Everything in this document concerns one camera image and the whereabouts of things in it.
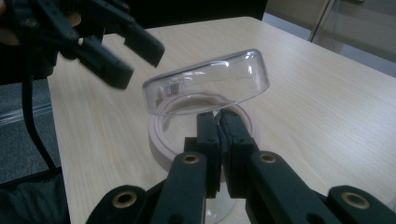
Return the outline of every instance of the clear plastic container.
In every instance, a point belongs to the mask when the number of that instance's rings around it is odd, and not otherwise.
[[[239,104],[268,87],[262,55],[248,49],[154,77],[143,91],[150,114],[181,115]]]

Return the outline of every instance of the gray carpet floor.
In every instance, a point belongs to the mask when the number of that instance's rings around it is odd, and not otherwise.
[[[0,95],[0,184],[48,170],[24,125],[21,115],[21,83],[0,86]],[[46,109],[37,110],[42,105]],[[33,106],[38,134],[52,160],[60,166],[46,79],[34,81]]]

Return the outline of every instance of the black cable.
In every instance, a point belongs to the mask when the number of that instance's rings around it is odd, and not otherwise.
[[[40,136],[38,135],[38,132],[35,128],[35,121],[33,118],[33,105],[32,105],[34,75],[33,73],[31,73],[31,67],[29,65],[27,69],[28,72],[26,73],[25,76],[23,76],[23,80],[22,80],[22,111],[23,111],[24,123],[27,132],[32,138],[32,141],[35,144],[35,147],[37,148],[41,157],[43,158],[49,169],[54,171],[56,170],[55,163],[52,161],[50,154],[44,147],[44,144],[41,141]]]

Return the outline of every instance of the light wood tabletop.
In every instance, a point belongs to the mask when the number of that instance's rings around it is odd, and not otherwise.
[[[382,203],[396,197],[395,78],[251,18],[148,31],[166,47],[157,68],[123,46],[120,37],[104,39],[134,67],[125,91],[62,57],[49,77],[72,223],[85,223],[118,186],[149,189],[159,181],[149,150],[143,82],[245,49],[262,53],[271,82],[244,103],[258,119],[261,150],[282,156],[324,195],[331,187],[350,185]],[[221,223],[248,223],[244,200]]]

